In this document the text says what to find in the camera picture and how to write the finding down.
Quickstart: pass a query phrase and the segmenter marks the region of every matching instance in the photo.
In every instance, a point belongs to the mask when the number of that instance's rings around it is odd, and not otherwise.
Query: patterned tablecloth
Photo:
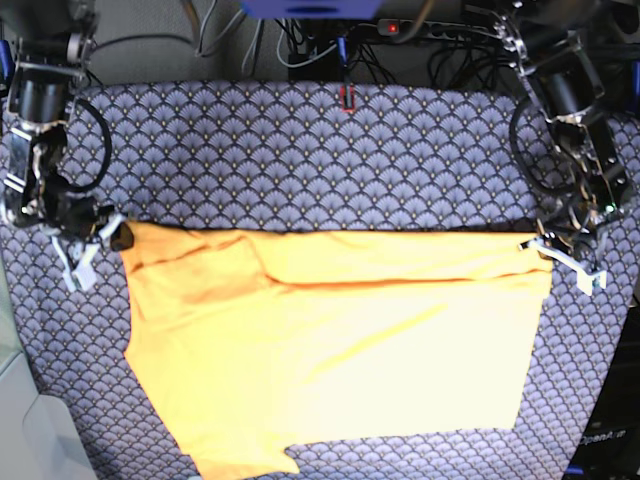
[[[359,86],[358,111],[349,115],[337,91],[226,82],[89,90],[114,142],[98,194],[137,219],[191,229],[532,230],[540,199],[510,157],[511,99]],[[638,183],[638,126],[613,120],[612,128]],[[545,131],[540,116],[525,117],[520,138],[549,172]],[[65,171],[87,183],[101,158],[99,128],[83,113],[69,136]],[[1,153],[6,158],[6,142]],[[513,430],[292,446],[302,477],[560,478],[627,313],[638,275],[638,220],[634,212],[612,230],[605,263],[614,281],[606,291],[581,295],[575,275],[555,269]],[[37,386],[69,406],[99,478],[194,474],[123,358],[130,325],[119,256],[100,255],[98,286],[69,294],[41,234],[1,227],[0,238]],[[419,366],[406,368],[422,381]]]

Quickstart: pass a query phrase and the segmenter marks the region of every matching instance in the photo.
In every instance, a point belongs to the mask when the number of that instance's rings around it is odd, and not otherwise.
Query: orange t-shirt
[[[530,234],[131,224],[125,356],[205,480],[295,443],[512,428],[552,263]]]

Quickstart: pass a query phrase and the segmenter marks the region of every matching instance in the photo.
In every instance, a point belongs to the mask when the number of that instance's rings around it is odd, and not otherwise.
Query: blue device
[[[244,0],[256,18],[373,18],[383,0]]]

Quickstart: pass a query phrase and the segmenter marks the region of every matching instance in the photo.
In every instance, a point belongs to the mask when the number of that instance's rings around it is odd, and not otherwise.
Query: scalloped pattern fabric
[[[358,86],[358,110],[350,115],[339,107],[338,89],[185,82],[89,90],[114,143],[96,194],[138,220],[189,229],[533,230],[537,211],[548,205],[530,192],[510,156],[511,99]],[[638,125],[611,126],[637,184]],[[539,174],[559,181],[542,117],[526,116],[520,127]],[[68,134],[64,171],[87,183],[102,155],[99,128],[78,112]],[[1,148],[6,158],[6,141]],[[633,211],[611,230],[605,267],[614,280],[606,291],[586,297],[573,273],[554,268],[513,430],[295,445],[288,453],[302,478],[561,478],[626,318],[638,276],[639,220]],[[36,384],[68,405],[98,477],[194,475],[124,360],[130,317],[119,255],[101,253],[97,287],[70,294],[42,234],[2,226],[0,241]],[[420,381],[419,366],[406,368]]]

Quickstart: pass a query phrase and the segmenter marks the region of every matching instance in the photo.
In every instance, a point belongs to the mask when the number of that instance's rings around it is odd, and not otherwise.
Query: gray fabric surface
[[[98,193],[139,220],[192,229],[532,230],[541,199],[510,158],[511,99],[359,86],[358,111],[348,115],[337,91],[225,82],[90,91],[115,147]],[[637,183],[638,127],[612,121],[612,128]],[[82,114],[69,134],[65,171],[86,183],[98,170],[99,130]],[[520,137],[547,179],[558,177],[542,118],[526,118]],[[633,212],[612,229],[605,267],[614,280],[606,291],[586,297],[575,275],[556,266],[513,430],[292,446],[303,478],[560,478],[627,313],[638,219]],[[99,477],[193,474],[123,358],[130,325],[119,256],[100,255],[98,286],[69,294],[45,237],[2,227],[0,238],[36,383],[67,403]],[[419,365],[406,368],[421,381]]]

